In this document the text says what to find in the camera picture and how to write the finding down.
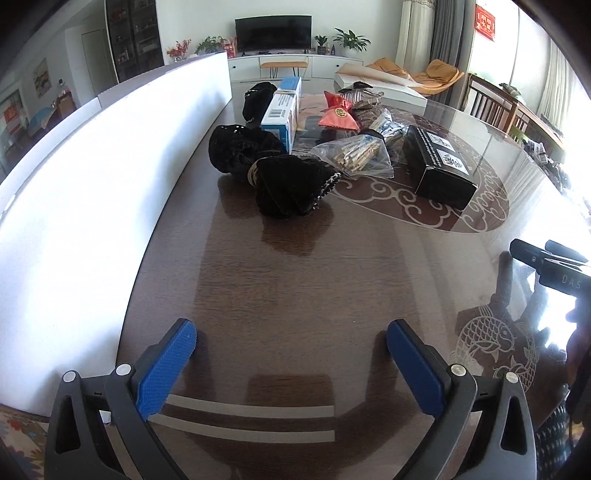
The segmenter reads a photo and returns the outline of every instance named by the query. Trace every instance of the red pouch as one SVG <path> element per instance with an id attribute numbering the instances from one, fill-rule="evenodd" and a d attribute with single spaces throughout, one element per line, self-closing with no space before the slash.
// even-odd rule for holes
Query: red pouch
<path id="1" fill-rule="evenodd" d="M 329 110 L 318 122 L 322 127 L 339 128 L 341 130 L 359 130 L 359 125 L 349 113 L 353 104 L 346 98 L 334 93 L 324 92 Z"/>

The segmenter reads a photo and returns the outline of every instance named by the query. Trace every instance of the white box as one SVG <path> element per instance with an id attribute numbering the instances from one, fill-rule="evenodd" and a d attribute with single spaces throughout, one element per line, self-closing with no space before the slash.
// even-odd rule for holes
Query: white box
<path id="1" fill-rule="evenodd" d="M 355 82 L 360 81 L 368 83 L 374 87 L 377 92 L 383 92 L 384 98 L 410 103 L 411 105 L 422 109 L 427 106 L 427 99 L 420 93 L 415 92 L 412 88 L 397 85 L 396 83 L 383 82 L 381 80 L 357 77 L 344 73 L 335 73 L 335 82 L 340 88 L 351 87 Z"/>
<path id="2" fill-rule="evenodd" d="M 261 121 L 261 129 L 274 134 L 291 153 L 297 129 L 297 100 L 293 93 L 275 93 Z"/>

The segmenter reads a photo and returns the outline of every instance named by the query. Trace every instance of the white partition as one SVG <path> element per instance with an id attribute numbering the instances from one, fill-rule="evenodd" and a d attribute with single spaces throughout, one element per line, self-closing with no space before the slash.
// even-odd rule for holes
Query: white partition
<path id="1" fill-rule="evenodd" d="M 188 61 L 63 141 L 0 218 L 0 403 L 49 415 L 59 379 L 115 366 L 150 236 L 231 99 L 226 54 Z"/>

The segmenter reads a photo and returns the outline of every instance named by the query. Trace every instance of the wall picture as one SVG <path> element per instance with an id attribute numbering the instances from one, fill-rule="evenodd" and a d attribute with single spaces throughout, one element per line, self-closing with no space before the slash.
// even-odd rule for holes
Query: wall picture
<path id="1" fill-rule="evenodd" d="M 51 88 L 47 59 L 43 59 L 37 68 L 33 70 L 33 81 L 35 82 L 37 98 L 41 98 Z"/>

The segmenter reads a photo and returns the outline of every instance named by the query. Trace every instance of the television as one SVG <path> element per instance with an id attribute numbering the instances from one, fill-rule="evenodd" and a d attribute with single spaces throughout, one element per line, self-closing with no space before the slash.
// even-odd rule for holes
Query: television
<path id="1" fill-rule="evenodd" d="M 238 51 L 312 48 L 312 17 L 272 15 L 236 19 Z"/>

